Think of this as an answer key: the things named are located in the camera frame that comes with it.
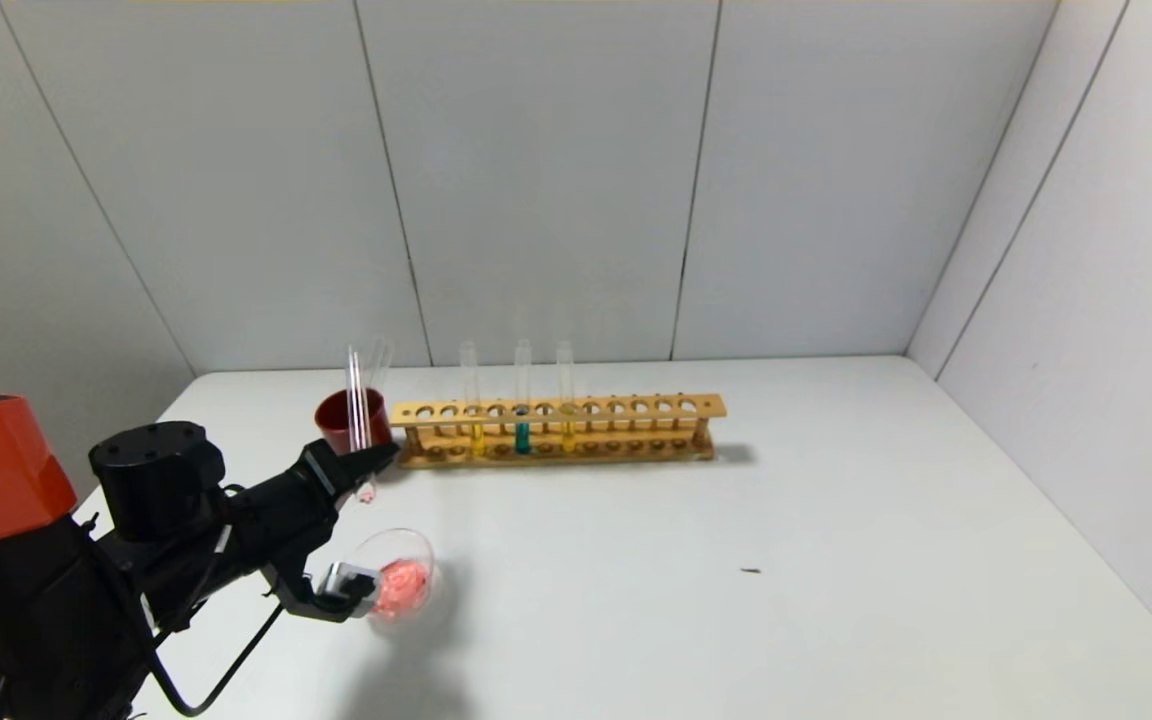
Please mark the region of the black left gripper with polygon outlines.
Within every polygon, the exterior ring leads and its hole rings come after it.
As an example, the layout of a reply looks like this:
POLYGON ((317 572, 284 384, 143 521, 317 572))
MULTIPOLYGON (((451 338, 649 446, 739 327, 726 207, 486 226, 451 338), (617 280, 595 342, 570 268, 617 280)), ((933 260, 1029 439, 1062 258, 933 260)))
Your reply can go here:
POLYGON ((338 456, 319 439, 303 447, 283 473, 230 497, 230 569, 282 562, 302 568, 332 538, 340 501, 384 473, 399 452, 396 444, 382 444, 338 456))

